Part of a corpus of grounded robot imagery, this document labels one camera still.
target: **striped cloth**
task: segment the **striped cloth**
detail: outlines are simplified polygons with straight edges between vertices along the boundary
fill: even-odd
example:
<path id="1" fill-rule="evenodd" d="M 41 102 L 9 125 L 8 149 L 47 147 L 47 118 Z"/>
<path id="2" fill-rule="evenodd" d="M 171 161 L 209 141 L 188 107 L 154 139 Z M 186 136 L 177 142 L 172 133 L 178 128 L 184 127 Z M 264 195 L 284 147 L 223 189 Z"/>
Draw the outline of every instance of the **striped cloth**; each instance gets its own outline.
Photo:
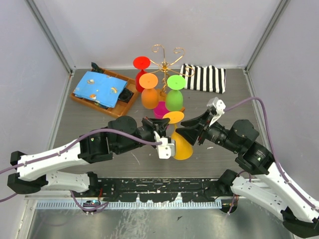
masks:
<path id="1" fill-rule="evenodd" d="M 192 67 L 195 71 L 193 76 L 191 76 L 193 73 L 192 70 L 189 70 L 189 73 L 187 73 L 185 68 L 187 66 Z M 181 75 L 186 79 L 185 89 L 216 92 L 221 94 L 225 92 L 226 69 L 216 68 L 214 66 L 202 67 L 183 64 L 180 69 L 180 74 L 189 75 Z"/>

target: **white cable tray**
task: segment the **white cable tray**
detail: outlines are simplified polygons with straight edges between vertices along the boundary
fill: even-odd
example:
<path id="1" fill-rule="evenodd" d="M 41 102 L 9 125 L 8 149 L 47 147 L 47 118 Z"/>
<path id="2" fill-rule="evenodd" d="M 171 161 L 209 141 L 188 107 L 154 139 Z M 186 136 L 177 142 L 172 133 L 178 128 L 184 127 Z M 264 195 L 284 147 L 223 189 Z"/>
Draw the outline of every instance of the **white cable tray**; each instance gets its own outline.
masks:
<path id="1" fill-rule="evenodd" d="M 221 209 L 221 200 L 217 199 L 215 202 L 110 202 L 105 210 L 118 210 L 118 209 Z M 73 200 L 41 200 L 37 203 L 36 209 L 78 209 L 78 206 Z"/>

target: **wooden tray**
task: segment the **wooden tray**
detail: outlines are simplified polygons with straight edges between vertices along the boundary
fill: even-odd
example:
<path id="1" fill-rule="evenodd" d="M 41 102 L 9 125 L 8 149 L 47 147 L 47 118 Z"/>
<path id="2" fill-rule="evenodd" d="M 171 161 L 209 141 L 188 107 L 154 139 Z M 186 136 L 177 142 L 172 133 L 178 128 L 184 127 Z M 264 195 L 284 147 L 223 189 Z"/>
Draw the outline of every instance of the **wooden tray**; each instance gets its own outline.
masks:
<path id="1" fill-rule="evenodd" d="M 89 101 L 87 99 L 76 97 L 73 92 L 71 93 L 70 97 L 72 100 L 74 100 L 76 102 L 79 102 L 85 106 L 91 107 L 99 112 L 108 114 L 112 117 L 118 118 L 120 116 L 125 116 L 140 94 L 135 88 L 135 80 L 131 79 L 129 77 L 123 76 L 121 74 L 115 73 L 113 71 L 109 71 L 109 70 L 104 70 L 104 74 L 109 75 L 109 76 L 113 76 L 113 77 L 116 77 L 116 78 L 119 78 L 121 80 L 128 82 L 126 85 L 126 88 L 133 92 L 133 96 L 128 103 L 124 103 L 122 101 L 117 101 L 114 108 L 105 109 L 105 108 L 102 108 L 102 107 L 96 105 L 96 103 L 93 101 Z"/>

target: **blue cloth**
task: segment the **blue cloth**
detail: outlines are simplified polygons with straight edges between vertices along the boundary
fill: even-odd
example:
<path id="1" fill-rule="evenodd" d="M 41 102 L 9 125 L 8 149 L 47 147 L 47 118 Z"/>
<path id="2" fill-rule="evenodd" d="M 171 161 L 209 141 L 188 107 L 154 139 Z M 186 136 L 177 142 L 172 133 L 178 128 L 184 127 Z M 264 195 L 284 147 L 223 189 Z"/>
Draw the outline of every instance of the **blue cloth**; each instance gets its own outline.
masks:
<path id="1" fill-rule="evenodd" d="M 74 90 L 74 95 L 114 108 L 127 82 L 105 74 L 88 71 Z"/>

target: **white wall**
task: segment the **white wall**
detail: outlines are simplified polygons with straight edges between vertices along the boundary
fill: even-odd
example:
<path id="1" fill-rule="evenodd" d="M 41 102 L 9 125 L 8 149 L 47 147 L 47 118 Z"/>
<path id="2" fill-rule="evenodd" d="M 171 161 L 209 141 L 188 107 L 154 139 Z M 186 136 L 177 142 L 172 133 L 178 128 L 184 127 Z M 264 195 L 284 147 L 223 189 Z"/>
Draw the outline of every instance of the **white wall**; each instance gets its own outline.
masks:
<path id="1" fill-rule="evenodd" d="M 22 0 L 0 1 L 0 169 L 10 154 L 47 148 L 67 72 Z M 13 191 L 1 175 L 0 198 Z M 12 239 L 23 212 L 23 196 L 0 203 L 0 238 Z"/>
<path id="2" fill-rule="evenodd" d="M 279 0 L 35 0 L 70 64 L 132 68 L 140 55 L 182 63 L 246 66 Z"/>
<path id="3" fill-rule="evenodd" d="M 284 169 L 319 200 L 319 1 L 291 0 L 251 69 Z"/>

